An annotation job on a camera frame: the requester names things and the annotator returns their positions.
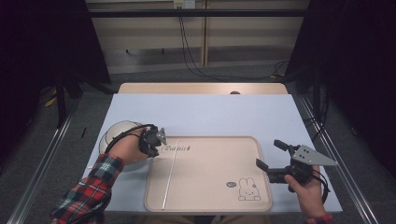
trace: tray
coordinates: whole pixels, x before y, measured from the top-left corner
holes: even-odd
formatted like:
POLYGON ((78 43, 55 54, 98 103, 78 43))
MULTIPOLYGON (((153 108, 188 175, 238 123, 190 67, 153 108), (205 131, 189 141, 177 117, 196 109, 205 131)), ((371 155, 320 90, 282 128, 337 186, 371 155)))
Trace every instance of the tray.
POLYGON ((268 178, 250 136, 167 137, 150 165, 145 206, 152 212, 260 212, 271 207, 268 178))

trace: hand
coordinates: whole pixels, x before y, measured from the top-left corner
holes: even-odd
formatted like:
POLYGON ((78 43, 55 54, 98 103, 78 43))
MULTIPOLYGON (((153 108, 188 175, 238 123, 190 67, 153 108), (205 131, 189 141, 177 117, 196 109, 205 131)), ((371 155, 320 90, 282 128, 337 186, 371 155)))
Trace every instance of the hand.
MULTIPOLYGON (((319 172, 318 166, 313 166, 313 168, 319 172)), ((314 172, 313 175, 319 177, 317 172, 314 172)), ((308 184, 301 186, 291 175, 285 175, 285 180, 297 193, 301 211, 308 217, 323 217, 327 214, 321 199, 321 184, 319 181, 312 178, 308 184)))
POLYGON ((121 158, 126 165, 136 161, 145 160, 148 155, 139 150, 138 137, 143 131, 144 128, 140 128, 130 132, 131 135, 121 138, 121 140, 116 143, 116 145, 114 145, 114 147, 111 148, 108 153, 121 158))

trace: person's left hand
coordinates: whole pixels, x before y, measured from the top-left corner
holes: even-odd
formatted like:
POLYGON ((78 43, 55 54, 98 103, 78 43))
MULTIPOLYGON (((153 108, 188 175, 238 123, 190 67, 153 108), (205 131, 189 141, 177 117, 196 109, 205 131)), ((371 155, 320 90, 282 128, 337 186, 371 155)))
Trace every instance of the person's left hand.
POLYGON ((108 153, 121 158, 126 165, 145 160, 148 155, 139 150, 139 137, 137 137, 140 136, 144 130, 145 128, 140 128, 130 132, 132 134, 121 138, 108 153))

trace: gray carpet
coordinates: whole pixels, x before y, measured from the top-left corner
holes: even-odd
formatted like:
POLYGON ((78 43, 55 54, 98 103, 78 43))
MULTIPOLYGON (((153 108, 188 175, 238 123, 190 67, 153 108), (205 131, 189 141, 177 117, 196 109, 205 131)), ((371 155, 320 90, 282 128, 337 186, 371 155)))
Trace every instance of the gray carpet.
MULTIPOLYGON (((235 66, 202 69, 205 74, 218 76, 228 82, 272 82, 269 77, 273 66, 235 66)), ((112 75, 113 84, 107 85, 117 90, 124 82, 218 82, 211 77, 194 75, 186 69, 163 72, 147 72, 138 74, 112 75)), ((286 85, 290 93, 295 93, 294 83, 286 85)), ((92 152, 96 138, 98 137, 102 122, 106 116, 112 96, 105 95, 98 90, 81 84, 84 90, 83 97, 78 101, 78 109, 71 120, 70 126, 64 139, 54 156, 53 162, 46 174, 44 182, 35 196, 35 200, 26 214, 25 223, 48 223, 50 209, 59 198, 68 191, 78 178, 82 175, 88 158, 92 152)), ((301 97, 293 95, 299 107, 302 118, 307 118, 301 97)), ((42 101, 48 99, 43 95, 42 101)), ((75 100, 68 99, 70 107, 75 100)), ((57 108, 40 106, 35 114, 35 119, 20 143, 16 146, 14 153, 3 164, 3 173, 0 175, 0 223, 6 223, 14 210, 19 198, 24 193, 36 167, 40 163, 57 124, 57 108)), ((369 202, 379 223, 393 223, 396 220, 396 183, 388 175, 387 171, 371 155, 369 148, 363 139, 355 136, 350 131, 350 124, 344 117, 342 111, 331 101, 326 122, 326 130, 331 136, 339 153, 346 163, 347 169, 352 174, 362 194, 369 202)), ((315 135, 312 125, 307 122, 307 130, 311 136, 315 135)), ((315 140, 317 150, 322 151, 323 145, 319 138, 315 140)), ((344 212, 335 214, 338 223, 363 223, 361 214, 343 181, 339 178, 333 168, 327 172, 331 177, 344 212)), ((302 214, 285 214, 283 216, 272 216, 273 223, 303 223, 302 214)), ((108 216, 106 223, 133 223, 133 217, 108 216)))

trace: plaid shirt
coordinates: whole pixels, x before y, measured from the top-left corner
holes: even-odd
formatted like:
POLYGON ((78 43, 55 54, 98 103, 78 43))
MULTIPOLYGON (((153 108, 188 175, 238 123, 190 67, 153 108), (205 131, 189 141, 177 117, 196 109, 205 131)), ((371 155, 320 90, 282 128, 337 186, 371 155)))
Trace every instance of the plaid shirt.
POLYGON ((51 211, 51 223, 105 223, 103 211, 123 166, 116 156, 100 155, 88 177, 69 190, 51 211))

